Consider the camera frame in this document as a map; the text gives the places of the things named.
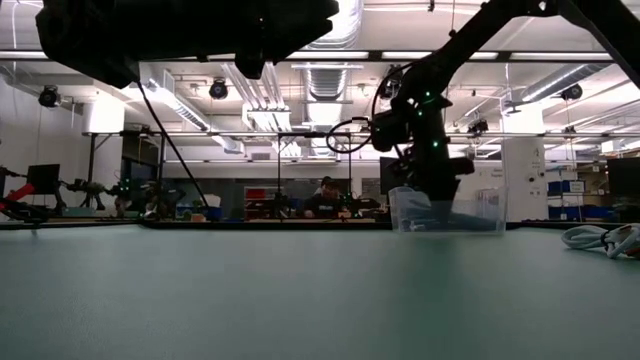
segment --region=cable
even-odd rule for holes
[[[156,112],[153,110],[153,106],[151,106],[151,102],[147,98],[147,94],[144,91],[144,87],[142,86],[142,83],[140,81],[136,81],[136,85],[138,85],[138,89],[140,89],[140,92],[142,93],[142,98],[144,99],[144,103],[147,105],[147,109],[149,109],[149,112],[151,113],[151,116],[153,117],[153,120],[155,120],[156,124],[160,128],[160,133],[162,134],[164,139],[167,140],[167,142],[171,146],[171,149],[173,150],[173,152],[176,153],[176,156],[178,157],[178,160],[180,160],[180,165],[182,165],[182,168],[184,169],[184,171],[187,172],[187,175],[189,176],[189,180],[191,180],[193,185],[196,187],[196,190],[198,191],[198,194],[200,195],[200,198],[202,198],[202,203],[204,204],[204,206],[209,208],[209,203],[207,202],[207,199],[205,198],[204,193],[202,192],[202,189],[200,188],[200,185],[198,185],[198,182],[193,177],[193,174],[191,174],[191,170],[189,170],[189,167],[184,162],[184,159],[182,158],[182,155],[180,155],[180,152],[178,151],[178,148],[176,148],[176,145],[173,143],[173,140],[171,139],[169,134],[167,134],[167,130],[165,130],[164,126],[162,126],[162,123],[160,122],[160,119],[158,119],[158,115],[156,115]]]
[[[380,91],[382,90],[382,88],[384,87],[384,84],[387,82],[387,80],[389,80],[389,78],[391,78],[391,76],[395,75],[398,71],[403,71],[404,69],[407,69],[413,65],[415,65],[416,63],[422,61],[424,58],[422,59],[418,59],[418,60],[414,60],[408,64],[402,65],[400,67],[395,68],[393,71],[389,72],[389,74],[387,74],[384,78],[382,78],[382,80],[380,81],[380,84],[378,85],[378,87],[376,88],[376,93],[373,95],[373,98],[371,100],[371,119],[373,120],[375,114],[376,114],[376,103],[378,101],[378,97],[380,96]],[[338,123],[336,126],[334,126],[333,128],[331,128],[331,130],[329,130],[329,133],[327,134],[326,137],[326,141],[327,141],[327,147],[329,148],[329,150],[337,153],[337,154],[350,154],[350,153],[354,153],[360,149],[362,149],[363,147],[365,147],[365,145],[367,145],[368,143],[371,142],[371,135],[369,135],[367,137],[367,139],[360,145],[356,146],[353,149],[349,149],[349,150],[339,150],[337,148],[335,148],[333,145],[331,145],[329,143],[329,140],[331,137],[334,136],[334,133],[336,132],[336,130],[338,130],[339,128],[345,126],[345,125],[349,125],[353,123],[353,119],[351,120],[346,120],[343,121],[341,123]],[[367,124],[369,125],[369,128],[372,128],[372,122],[371,120],[367,120]]]
[[[349,125],[353,123],[353,119],[350,120],[345,120],[343,122],[338,123],[336,126],[332,127],[331,130],[329,130],[329,132],[327,133],[327,147],[329,148],[329,150],[335,152],[336,154],[350,154],[350,153],[354,153],[360,149],[362,149],[363,147],[365,147],[365,145],[367,145],[370,141],[371,141],[371,135],[369,135],[367,137],[367,139],[360,145],[356,146],[353,149],[349,149],[349,150],[339,150],[336,147],[334,147],[333,145],[331,145],[331,143],[329,142],[329,139],[331,137],[335,137],[335,133],[336,131],[345,126],[345,125]],[[371,127],[371,121],[367,120],[367,124],[369,124],[369,127]]]
[[[629,224],[611,231],[592,225],[578,226],[565,231],[562,241],[572,249],[603,247],[610,259],[622,253],[640,258],[640,224]]]

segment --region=security camera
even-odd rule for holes
[[[229,90],[227,89],[227,85],[225,85],[226,80],[224,78],[215,78],[213,80],[213,85],[209,89],[209,95],[211,98],[215,100],[223,100],[229,95]]]
[[[62,104],[62,96],[58,93],[58,87],[55,85],[45,85],[44,90],[38,97],[40,105],[54,109]]]
[[[560,98],[564,101],[578,100],[582,97],[582,87],[578,84],[570,86],[560,93]]]

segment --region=black cable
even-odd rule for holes
[[[160,133],[165,138],[165,140],[167,140],[167,142],[171,146],[171,149],[173,149],[173,152],[176,153],[176,156],[178,157],[178,160],[180,160],[180,164],[182,165],[182,168],[184,169],[184,171],[187,172],[187,175],[189,176],[189,180],[191,180],[193,185],[195,185],[196,190],[198,191],[198,194],[202,198],[202,203],[204,204],[204,206],[209,208],[209,203],[207,202],[207,199],[205,199],[204,193],[202,192],[202,189],[200,188],[200,185],[198,185],[198,182],[193,177],[193,174],[191,174],[191,170],[189,170],[189,167],[187,166],[187,164],[182,159],[182,155],[180,155],[180,152],[178,151],[178,148],[176,148],[176,145],[173,143],[173,140],[171,140],[171,137],[169,137],[169,134],[167,134],[167,130],[165,130],[164,126],[162,126],[162,123],[158,119],[158,115],[156,115],[156,112],[153,110],[153,107],[151,106],[151,102],[149,102],[149,99],[147,99],[147,94],[144,92],[144,87],[142,86],[142,83],[140,83],[140,81],[136,81],[136,85],[138,85],[138,88],[140,89],[140,92],[142,93],[142,98],[144,99],[145,104],[147,104],[147,108],[149,109],[149,112],[151,113],[151,116],[153,117],[153,120],[155,120],[156,124],[160,128]]]
[[[332,127],[331,130],[329,130],[329,132],[327,133],[327,147],[329,148],[329,150],[337,153],[337,154],[349,154],[349,153],[353,153],[356,152],[360,149],[362,149],[365,145],[367,145],[370,141],[371,141],[371,135],[369,135],[369,137],[367,137],[367,139],[360,145],[356,146],[354,149],[349,149],[349,150],[340,150],[338,148],[333,147],[333,145],[331,145],[331,143],[329,142],[329,139],[331,137],[336,137],[336,130],[338,130],[339,128],[345,126],[345,125],[349,125],[353,123],[353,119],[351,120],[345,120],[341,123],[338,123],[336,126]],[[367,120],[367,123],[369,124],[369,127],[371,127],[371,121]]]

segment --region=green tabletop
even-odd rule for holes
[[[640,262],[559,231],[0,232],[0,359],[631,359]]]

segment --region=white wall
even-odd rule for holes
[[[61,179],[72,182],[87,177],[89,139],[81,135],[83,119],[65,109],[49,110],[29,94],[8,86],[0,77],[0,165],[26,174],[30,165],[60,164]],[[3,195],[24,185],[22,178],[7,178]],[[75,206],[84,196],[61,191],[64,201]],[[24,201],[43,204],[44,196],[27,197]],[[53,206],[53,196],[46,196]]]

